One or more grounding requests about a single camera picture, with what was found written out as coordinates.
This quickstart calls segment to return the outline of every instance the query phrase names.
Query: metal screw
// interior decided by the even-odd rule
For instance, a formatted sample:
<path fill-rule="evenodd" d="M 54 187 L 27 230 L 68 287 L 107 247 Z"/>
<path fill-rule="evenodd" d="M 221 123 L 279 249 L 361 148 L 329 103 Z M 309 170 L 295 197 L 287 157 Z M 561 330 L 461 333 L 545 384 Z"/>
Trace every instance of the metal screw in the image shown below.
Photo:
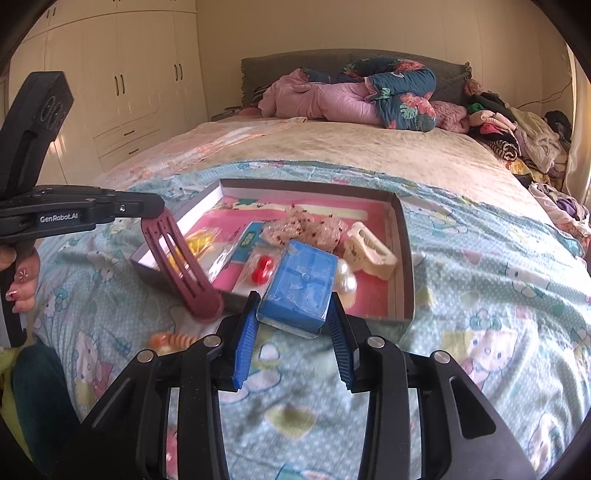
<path fill-rule="evenodd" d="M 218 337 L 217 335 L 207 335 L 203 339 L 203 344 L 209 348 L 213 348 L 215 346 L 218 346 L 220 343 L 222 343 L 222 339 L 220 337 Z"/>
<path fill-rule="evenodd" d="M 142 364 L 151 362 L 153 358 L 154 352 L 152 350 L 142 350 L 140 353 L 138 353 L 138 362 Z"/>
<path fill-rule="evenodd" d="M 373 348 L 382 348 L 384 345 L 386 345 L 386 342 L 382 337 L 369 337 L 367 343 Z"/>
<path fill-rule="evenodd" d="M 448 364 L 451 360 L 449 353 L 444 352 L 443 350 L 438 350 L 437 352 L 435 352 L 433 354 L 433 358 L 436 362 L 439 362 L 440 364 Z"/>

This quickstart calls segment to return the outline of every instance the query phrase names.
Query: red toy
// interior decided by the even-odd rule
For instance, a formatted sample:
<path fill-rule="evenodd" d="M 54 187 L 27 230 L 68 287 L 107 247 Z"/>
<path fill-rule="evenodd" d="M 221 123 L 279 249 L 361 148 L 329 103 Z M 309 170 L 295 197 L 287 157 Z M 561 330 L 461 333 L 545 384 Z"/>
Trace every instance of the red toy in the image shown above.
<path fill-rule="evenodd" d="M 261 255 L 252 271 L 251 279 L 255 285 L 264 285 L 271 278 L 273 273 L 274 261 L 269 255 Z"/>

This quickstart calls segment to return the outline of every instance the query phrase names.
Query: fingernail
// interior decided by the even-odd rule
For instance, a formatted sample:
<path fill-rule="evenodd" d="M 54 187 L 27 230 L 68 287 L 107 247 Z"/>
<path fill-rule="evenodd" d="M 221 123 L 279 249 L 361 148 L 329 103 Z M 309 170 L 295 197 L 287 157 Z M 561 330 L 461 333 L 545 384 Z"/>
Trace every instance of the fingernail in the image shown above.
<path fill-rule="evenodd" d="M 19 283 L 25 283 L 29 279 L 29 273 L 24 268 L 19 270 L 17 273 L 16 281 Z"/>

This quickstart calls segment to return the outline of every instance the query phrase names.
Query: gray headboard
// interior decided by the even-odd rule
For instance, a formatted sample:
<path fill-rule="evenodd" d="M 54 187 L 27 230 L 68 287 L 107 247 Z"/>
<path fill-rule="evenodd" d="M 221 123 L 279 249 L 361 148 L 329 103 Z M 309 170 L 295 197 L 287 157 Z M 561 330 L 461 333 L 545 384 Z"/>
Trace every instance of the gray headboard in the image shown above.
<path fill-rule="evenodd" d="M 431 100 L 465 103 L 464 82 L 472 78 L 469 63 L 458 65 L 444 60 L 421 57 L 399 51 L 368 50 L 365 48 L 334 48 L 327 50 L 303 50 L 278 53 L 266 57 L 254 57 L 242 60 L 242 106 L 252 103 L 255 89 L 270 85 L 283 75 L 293 70 L 306 67 L 328 74 L 335 74 L 353 61 L 371 57 L 393 57 L 416 60 L 435 72 L 437 89 Z"/>

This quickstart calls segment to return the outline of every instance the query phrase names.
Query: hello kitty bedsheet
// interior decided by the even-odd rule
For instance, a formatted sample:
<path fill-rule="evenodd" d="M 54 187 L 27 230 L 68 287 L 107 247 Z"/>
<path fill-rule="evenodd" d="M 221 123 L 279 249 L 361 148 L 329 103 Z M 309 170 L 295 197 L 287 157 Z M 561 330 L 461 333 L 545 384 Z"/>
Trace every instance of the hello kitty bedsheet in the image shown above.
<path fill-rule="evenodd" d="M 442 189 L 315 162 L 225 164 L 135 190 L 159 193 L 175 211 L 211 182 L 232 177 L 396 192 L 413 251 L 416 314 L 410 323 L 373 323 L 372 330 L 406 351 L 449 351 L 538 475 L 557 460 L 591 407 L 591 278 L 575 240 Z M 138 222 L 128 219 L 41 245 L 35 333 L 56 349 L 80 418 L 151 334 L 187 322 L 178 299 L 135 275 L 128 258 L 143 241 Z M 220 394 L 231 477 L 357 478 L 367 402 L 340 381 L 329 338 L 305 340 L 261 325 L 245 386 Z M 416 478 L 420 426 L 412 396 L 411 405 Z"/>

